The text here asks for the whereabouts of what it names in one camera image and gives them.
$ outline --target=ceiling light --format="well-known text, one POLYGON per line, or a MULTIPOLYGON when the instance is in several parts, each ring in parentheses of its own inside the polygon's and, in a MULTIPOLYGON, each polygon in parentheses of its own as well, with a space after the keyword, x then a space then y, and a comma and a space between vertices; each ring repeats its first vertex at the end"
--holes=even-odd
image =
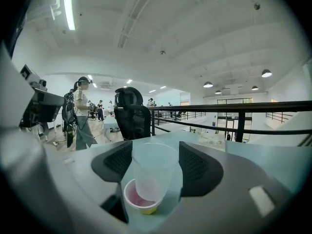
POLYGON ((75 30, 75 22, 73 16, 73 2, 72 0, 64 0, 66 19, 69 30, 75 30))
POLYGON ((271 76, 271 75, 272 75, 272 73, 271 73, 271 71, 268 70, 268 69, 265 69, 265 70, 263 70, 263 72, 262 72, 262 77, 269 77, 269 76, 271 76))
POLYGON ((204 88, 211 88, 213 84, 210 81, 205 82, 204 88))

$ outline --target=handrail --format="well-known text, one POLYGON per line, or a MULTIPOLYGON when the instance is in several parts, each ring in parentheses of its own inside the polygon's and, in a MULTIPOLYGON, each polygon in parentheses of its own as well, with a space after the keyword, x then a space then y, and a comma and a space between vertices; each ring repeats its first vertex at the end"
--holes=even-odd
POLYGON ((168 106, 168 107, 149 107, 152 111, 152 134, 155 135, 155 120, 171 122, 180 125, 199 127, 204 129, 212 129, 219 131, 229 131, 237 133, 236 141, 242 142, 243 134, 260 134, 260 135, 301 135, 310 134, 312 129, 289 130, 289 131, 263 131, 244 129, 245 113, 273 113, 273 112, 303 112, 312 111, 312 101, 285 101, 285 102, 263 102, 263 103, 239 103, 239 104, 222 104, 222 105, 191 105, 191 106, 168 106), (155 117, 155 112, 162 111, 181 111, 181 112, 222 112, 222 113, 238 113, 237 129, 205 126, 200 124, 186 123, 181 121, 173 121, 164 118, 155 117))

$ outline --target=floor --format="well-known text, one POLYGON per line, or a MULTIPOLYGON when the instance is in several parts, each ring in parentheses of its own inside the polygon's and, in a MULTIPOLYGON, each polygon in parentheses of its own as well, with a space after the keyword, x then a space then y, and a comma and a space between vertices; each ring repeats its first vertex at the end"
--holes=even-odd
MULTIPOLYGON (((96 120, 96 121, 92 121, 90 120, 88 122, 91 132, 93 134, 94 137, 96 137, 96 141, 99 144, 104 144, 104 143, 109 143, 109 139, 104 137, 102 134, 102 125, 103 123, 96 120)), ((118 133, 111 133, 111 142, 118 142, 118 141, 123 141, 121 132, 118 133)), ((56 146, 57 150, 60 153, 65 153, 65 152, 73 152, 76 151, 76 137, 74 137, 73 143, 72 145, 67 148, 67 139, 66 137, 63 135, 63 131, 62 131, 62 127, 59 126, 57 127, 57 132, 54 132, 54 129, 50 130, 50 133, 48 135, 48 140, 45 140, 45 137, 42 136, 41 138, 42 143, 47 143, 47 144, 51 144, 53 145, 54 141, 58 142, 58 145, 56 146)))

